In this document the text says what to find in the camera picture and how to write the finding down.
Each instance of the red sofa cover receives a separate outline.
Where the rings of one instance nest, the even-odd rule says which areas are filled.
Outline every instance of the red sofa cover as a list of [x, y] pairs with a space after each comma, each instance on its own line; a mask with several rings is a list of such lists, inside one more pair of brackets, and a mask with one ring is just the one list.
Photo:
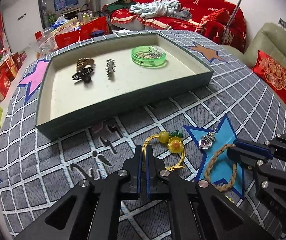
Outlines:
[[[138, 3], [153, 2], [154, 0], [133, 0]], [[222, 43], [222, 35], [228, 17], [225, 17], [226, 22], [217, 21], [214, 17], [215, 12], [225, 8], [226, 13], [232, 14], [235, 4], [225, 0], [178, 0], [182, 4], [182, 9], [190, 11], [192, 21], [187, 22], [172, 17], [155, 17], [152, 19], [141, 18], [137, 14], [132, 14], [128, 9], [116, 10], [111, 14], [111, 24], [126, 24], [134, 19], [137, 19], [145, 26], [151, 26], [156, 29], [167, 30], [188, 30], [198, 32], [217, 44]], [[244, 52], [246, 41], [246, 25], [243, 12], [239, 8], [235, 20], [230, 25], [227, 31], [225, 45], [230, 45]]]

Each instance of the gray checkered tablecloth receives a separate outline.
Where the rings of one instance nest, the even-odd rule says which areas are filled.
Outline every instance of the gray checkered tablecloth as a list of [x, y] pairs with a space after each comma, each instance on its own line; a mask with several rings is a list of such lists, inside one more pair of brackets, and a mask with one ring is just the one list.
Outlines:
[[[273, 138], [276, 133], [286, 133], [286, 110], [283, 104], [242, 62], [197, 33], [155, 32], [175, 40], [180, 46], [193, 46], [192, 41], [195, 41], [217, 50], [218, 55], [227, 62], [215, 59], [209, 63], [202, 54], [192, 51], [214, 70], [207, 87], [137, 108], [56, 141], [49, 141], [35, 128], [39, 89], [26, 104], [24, 98], [27, 88], [17, 88], [14, 92], [0, 134], [0, 179], [3, 180], [0, 184], [0, 201], [4, 219], [13, 237], [83, 179], [78, 171], [71, 171], [71, 163], [77, 163], [88, 173], [93, 169], [95, 179], [105, 178], [120, 169], [123, 161], [133, 156], [135, 145], [142, 145], [148, 136], [160, 130], [179, 129], [184, 134], [186, 167], [175, 172], [184, 179], [193, 180], [202, 154], [183, 125], [214, 128], [227, 113], [239, 138], [262, 143]], [[83, 44], [131, 34], [111, 34], [75, 43], [47, 56], [47, 59]], [[25, 75], [31, 73], [34, 65], [26, 69]], [[112, 143], [113, 149], [104, 146], [106, 140]], [[164, 159], [167, 166], [178, 162], [178, 155], [171, 155], [157, 142], [152, 145], [155, 156]], [[286, 171], [286, 163], [282, 161], [274, 159], [272, 166]], [[280, 223], [256, 199], [252, 172], [244, 170], [244, 177], [245, 198], [241, 199], [232, 191], [226, 195], [278, 238], [281, 234]], [[118, 239], [171, 239], [165, 201], [147, 200], [144, 189], [146, 184], [142, 183], [142, 186], [138, 201], [122, 201]]]

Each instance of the light blue cloth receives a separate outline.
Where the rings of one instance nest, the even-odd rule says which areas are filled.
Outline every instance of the light blue cloth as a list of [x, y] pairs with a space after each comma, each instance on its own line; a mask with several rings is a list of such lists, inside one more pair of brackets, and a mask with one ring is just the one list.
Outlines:
[[137, 3], [131, 5], [129, 12], [140, 14], [141, 18], [170, 16], [181, 10], [181, 3], [177, 0], [154, 0], [152, 3]]

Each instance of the orange star pattern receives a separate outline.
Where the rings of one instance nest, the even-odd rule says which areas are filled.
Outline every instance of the orange star pattern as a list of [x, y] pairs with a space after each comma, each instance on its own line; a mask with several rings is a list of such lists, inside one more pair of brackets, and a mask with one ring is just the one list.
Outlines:
[[226, 62], [226, 60], [222, 59], [220, 56], [218, 56], [218, 52], [214, 49], [208, 49], [206, 47], [203, 47], [200, 44], [195, 43], [194, 41], [192, 41], [194, 46], [188, 46], [186, 48], [195, 50], [197, 52], [200, 52], [210, 63], [214, 60], [214, 59], [218, 59], [220, 61], [224, 61]]

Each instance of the blue star pattern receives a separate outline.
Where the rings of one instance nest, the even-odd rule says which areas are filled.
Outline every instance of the blue star pattern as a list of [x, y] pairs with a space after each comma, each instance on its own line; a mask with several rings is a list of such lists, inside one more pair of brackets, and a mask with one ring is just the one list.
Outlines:
[[[203, 129], [199, 127], [193, 126], [184, 126], [189, 135], [192, 137], [193, 141], [199, 148], [199, 139], [201, 136], [206, 135], [208, 131], [213, 131], [209, 129]], [[235, 131], [225, 114], [221, 119], [220, 124], [218, 125], [218, 130], [215, 134], [215, 141], [213, 142], [212, 147], [210, 149], [200, 149], [203, 154], [203, 159], [201, 165], [199, 167], [198, 174], [196, 176], [197, 180], [204, 179], [204, 171], [205, 167], [209, 163], [212, 158], [214, 152], [222, 147], [225, 143], [230, 144], [237, 138]], [[211, 171], [211, 180], [214, 184], [218, 185], [220, 183], [227, 184], [230, 180], [232, 173], [233, 162], [227, 157], [226, 150], [219, 155], [216, 163], [214, 164]], [[244, 198], [244, 176], [243, 169], [239, 164], [237, 164], [237, 177], [235, 180], [235, 184], [232, 190], [240, 197]]]

